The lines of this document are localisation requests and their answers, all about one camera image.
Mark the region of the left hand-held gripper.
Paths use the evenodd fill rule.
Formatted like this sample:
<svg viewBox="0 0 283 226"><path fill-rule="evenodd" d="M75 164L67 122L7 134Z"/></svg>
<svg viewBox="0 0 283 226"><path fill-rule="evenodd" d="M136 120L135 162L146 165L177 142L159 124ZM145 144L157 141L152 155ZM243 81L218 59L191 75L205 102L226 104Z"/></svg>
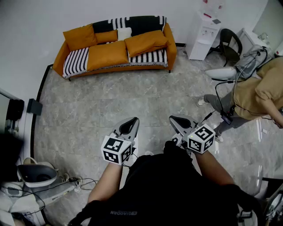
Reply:
<svg viewBox="0 0 283 226"><path fill-rule="evenodd" d="M101 145L102 157L105 161L123 165L133 153L134 138L137 136L140 121L137 117L129 117L118 122L113 132L105 136Z"/></svg>

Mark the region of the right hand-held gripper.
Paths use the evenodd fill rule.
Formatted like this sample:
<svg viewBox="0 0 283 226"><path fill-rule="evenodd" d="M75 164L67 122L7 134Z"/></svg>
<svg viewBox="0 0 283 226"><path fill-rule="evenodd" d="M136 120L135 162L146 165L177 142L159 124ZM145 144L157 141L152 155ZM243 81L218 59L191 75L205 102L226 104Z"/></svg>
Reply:
<svg viewBox="0 0 283 226"><path fill-rule="evenodd" d="M198 122L187 115L172 115L169 121L177 132L172 140L188 154L191 152L203 154L214 143L215 131L207 124L198 126Z"/></svg>

